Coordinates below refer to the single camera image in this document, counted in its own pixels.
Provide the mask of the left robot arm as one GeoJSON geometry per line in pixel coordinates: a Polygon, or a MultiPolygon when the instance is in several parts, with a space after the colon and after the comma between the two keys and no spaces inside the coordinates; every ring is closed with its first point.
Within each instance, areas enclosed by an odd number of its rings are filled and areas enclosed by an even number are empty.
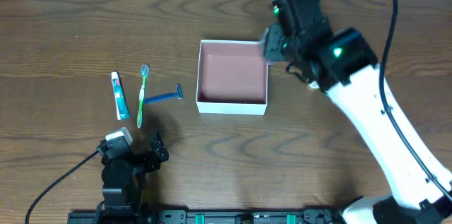
{"type": "Polygon", "coordinates": [[[141,216],[145,176],[160,169],[169,153],[156,131],[147,141],[148,150],[134,153],[133,139],[125,127],[105,136],[97,147],[104,165],[101,178],[104,206],[113,216],[141,216]]]}

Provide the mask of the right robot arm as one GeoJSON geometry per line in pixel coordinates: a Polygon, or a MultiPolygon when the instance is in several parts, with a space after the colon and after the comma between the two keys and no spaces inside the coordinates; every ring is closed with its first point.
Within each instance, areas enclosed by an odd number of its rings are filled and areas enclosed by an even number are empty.
{"type": "Polygon", "coordinates": [[[451,215],[451,173],[425,146],[354,28],[331,30],[319,0],[272,0],[276,22],[263,57],[287,61],[352,122],[386,176],[388,196],[361,198],[340,211],[344,223],[440,223],[451,215]]]}

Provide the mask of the green toothbrush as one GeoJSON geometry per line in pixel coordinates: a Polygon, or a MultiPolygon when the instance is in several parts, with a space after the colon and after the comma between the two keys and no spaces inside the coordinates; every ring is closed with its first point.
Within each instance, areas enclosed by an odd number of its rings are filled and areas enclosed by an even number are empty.
{"type": "Polygon", "coordinates": [[[142,84],[141,84],[141,89],[140,89],[139,95],[138,95],[139,104],[138,104],[138,113],[137,113],[137,120],[136,120],[136,125],[139,129],[141,128],[142,122],[143,122],[143,101],[144,101],[144,97],[145,97],[146,80],[147,80],[149,73],[150,73],[149,65],[143,64],[141,67],[142,84]]]}

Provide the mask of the white cream tube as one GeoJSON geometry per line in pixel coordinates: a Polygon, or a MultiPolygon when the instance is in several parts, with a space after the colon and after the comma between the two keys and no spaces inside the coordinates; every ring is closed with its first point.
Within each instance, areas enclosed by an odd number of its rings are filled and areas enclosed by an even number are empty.
{"type": "Polygon", "coordinates": [[[316,81],[312,81],[310,83],[307,84],[308,88],[313,89],[313,90],[317,90],[320,88],[320,86],[318,85],[318,83],[316,81]]]}

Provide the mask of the teal toothpaste tube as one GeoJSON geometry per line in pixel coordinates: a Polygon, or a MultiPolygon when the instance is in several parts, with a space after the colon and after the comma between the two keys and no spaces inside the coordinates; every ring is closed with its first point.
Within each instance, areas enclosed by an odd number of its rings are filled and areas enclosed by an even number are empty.
{"type": "Polygon", "coordinates": [[[118,120],[129,119],[130,113],[129,113],[129,109],[126,104],[126,98],[124,96],[124,91],[122,88],[119,73],[116,71],[111,72],[111,80],[112,80],[112,87],[113,87],[113,91],[114,91],[117,119],[118,120]]]}

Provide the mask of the blue disposable razor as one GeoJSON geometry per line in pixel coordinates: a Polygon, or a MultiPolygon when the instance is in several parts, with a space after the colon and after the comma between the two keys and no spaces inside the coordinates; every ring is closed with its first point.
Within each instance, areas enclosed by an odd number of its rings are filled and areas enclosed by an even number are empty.
{"type": "Polygon", "coordinates": [[[165,93],[162,95],[156,95],[153,97],[149,97],[149,98],[146,98],[143,101],[143,103],[149,104],[149,103],[159,102],[159,101],[163,101],[163,100],[169,100],[172,98],[177,98],[178,100],[182,100],[184,98],[183,92],[182,92],[182,87],[179,84],[176,84],[176,92],[175,93],[165,93]]]}

